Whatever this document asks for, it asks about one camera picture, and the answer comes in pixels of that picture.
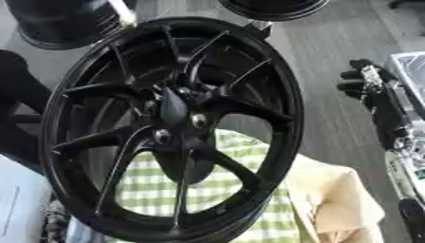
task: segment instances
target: plaid fabric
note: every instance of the plaid fabric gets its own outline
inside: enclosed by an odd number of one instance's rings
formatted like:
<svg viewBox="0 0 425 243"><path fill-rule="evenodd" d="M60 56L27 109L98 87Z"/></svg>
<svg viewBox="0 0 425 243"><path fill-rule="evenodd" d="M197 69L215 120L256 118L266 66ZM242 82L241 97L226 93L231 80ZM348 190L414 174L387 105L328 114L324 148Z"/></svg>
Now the plaid fabric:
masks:
<svg viewBox="0 0 425 243"><path fill-rule="evenodd" d="M243 163L253 172L257 171L268 151L267 144L233 131L217 130L216 138L216 148L219 151ZM205 180L190 186L187 197L188 212L211 208L237 192L241 186L241 181L232 172L215 166ZM164 176L150 153L138 155L133 160L116 194L116 200L123 208L143 215L173 215L175 198L176 184ZM108 241L123 242L116 239ZM259 219L232 242L300 242L293 208L284 183L275 191Z"/></svg>

